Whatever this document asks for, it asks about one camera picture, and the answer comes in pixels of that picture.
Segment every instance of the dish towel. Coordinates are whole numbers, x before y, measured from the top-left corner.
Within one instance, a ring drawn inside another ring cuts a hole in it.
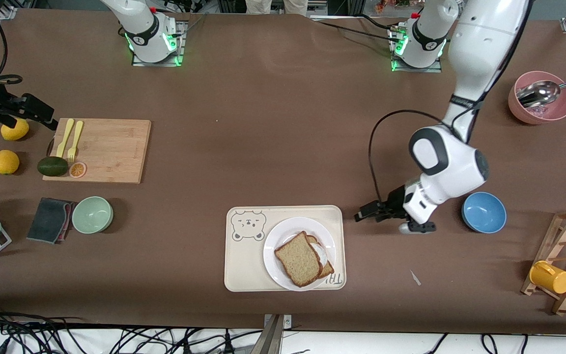
[[[50,244],[62,243],[65,241],[73,210],[74,202],[42,198],[27,238]]]

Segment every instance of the brown table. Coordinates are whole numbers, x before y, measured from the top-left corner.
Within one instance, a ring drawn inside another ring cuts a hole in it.
[[[341,25],[382,34],[368,23]],[[481,190],[508,209],[495,235],[469,231],[463,199],[434,213],[439,231],[403,236],[398,220],[355,223],[373,200],[366,148],[393,110],[444,115],[454,74],[391,72],[386,41],[343,34],[297,15],[210,15],[189,33],[184,66],[131,67],[108,12],[20,10],[4,22],[4,73],[25,80],[56,117],[153,121],[138,185],[42,181],[51,133],[31,123],[22,172],[0,176],[0,219],[14,239],[0,255],[0,307],[90,323],[259,327],[293,314],[303,329],[566,333],[552,300],[519,289],[553,213],[566,210],[566,119],[528,127],[510,117],[514,79],[547,70],[566,79],[566,34],[529,22],[481,111],[472,145],[490,163]],[[420,171],[407,153],[416,128],[395,117],[376,136],[387,193]],[[25,240],[41,197],[102,195],[115,218],[103,235],[65,244]],[[335,204],[344,213],[348,282],[341,291],[232,293],[223,284],[225,215],[235,206]],[[410,270],[422,282],[416,285]]]

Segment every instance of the bread slice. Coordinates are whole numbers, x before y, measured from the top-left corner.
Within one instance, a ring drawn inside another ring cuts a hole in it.
[[[285,272],[297,287],[306,287],[315,282],[322,273],[320,258],[307,241],[305,231],[277,248],[274,255],[279,258]]]
[[[307,242],[317,244],[318,246],[323,247],[323,249],[324,249],[324,246],[320,243],[319,240],[316,239],[315,236],[307,235]],[[325,276],[333,274],[333,273],[335,273],[335,270],[333,269],[331,262],[329,262],[329,260],[327,260],[326,265],[324,265],[324,267],[323,267],[323,271],[318,275],[318,279],[322,279]]]

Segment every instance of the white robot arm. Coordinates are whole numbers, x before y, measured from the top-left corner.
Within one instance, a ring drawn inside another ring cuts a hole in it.
[[[439,8],[451,8],[448,2]],[[427,222],[438,205],[488,179],[485,157],[467,144],[470,128],[485,94],[506,67],[529,5],[530,0],[470,0],[465,7],[449,52],[456,88],[443,125],[418,130],[409,143],[423,173],[406,185],[403,208],[416,222]]]
[[[160,62],[176,47],[176,20],[152,13],[143,0],[100,0],[117,16],[132,51],[148,63]]]
[[[486,182],[488,163],[468,145],[470,131],[483,99],[516,48],[531,1],[469,0],[451,38],[449,61],[456,88],[449,109],[442,124],[417,130],[409,141],[409,152],[423,173],[391,192],[386,202],[363,206],[356,220],[404,217],[408,223],[399,228],[402,233],[430,231],[420,226],[428,224],[436,207]],[[421,16],[406,23],[408,42],[400,54],[405,63],[425,67],[434,62],[457,9],[457,0],[427,0]]]

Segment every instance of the yellow cup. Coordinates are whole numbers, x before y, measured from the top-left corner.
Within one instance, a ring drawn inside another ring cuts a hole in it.
[[[546,261],[538,261],[530,269],[530,282],[563,294],[566,292],[566,271]]]

